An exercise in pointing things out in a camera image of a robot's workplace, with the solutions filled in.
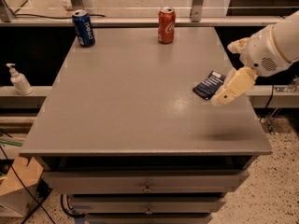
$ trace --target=black pouch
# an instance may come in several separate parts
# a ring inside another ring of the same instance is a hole
[[[194,93],[196,93],[203,99],[209,100],[216,93],[218,88],[221,85],[223,85],[224,80],[225,80],[224,75],[222,75],[216,71],[212,71],[208,75],[207,79],[200,82],[192,90],[194,91]]]

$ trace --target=coke can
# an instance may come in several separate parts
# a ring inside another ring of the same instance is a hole
[[[79,44],[82,47],[91,47],[95,43],[95,39],[90,15],[86,10],[77,10],[72,19]]]
[[[176,12],[171,7],[163,7],[159,12],[158,40],[161,43],[172,43],[175,34]]]

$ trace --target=terrazzo floor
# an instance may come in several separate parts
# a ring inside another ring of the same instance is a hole
[[[226,204],[209,224],[299,224],[299,112],[278,116],[273,128],[275,134],[265,130],[273,154],[259,157],[250,166],[249,178],[225,196]],[[57,224],[87,223],[63,213],[55,192],[43,206]],[[0,217],[1,224],[21,222],[22,218]],[[26,223],[52,222],[39,208]]]

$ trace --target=white pump bottle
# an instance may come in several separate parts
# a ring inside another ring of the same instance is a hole
[[[19,73],[15,68],[13,68],[13,66],[15,66],[14,63],[7,63],[7,67],[9,68],[9,72],[11,74],[11,83],[14,85],[20,95],[30,94],[33,89],[26,76],[22,73]]]

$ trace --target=table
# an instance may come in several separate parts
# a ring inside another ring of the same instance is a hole
[[[245,95],[214,107],[192,92],[231,68],[214,29],[176,28],[168,45],[157,32],[76,40],[21,149],[90,223],[208,223],[272,152]]]

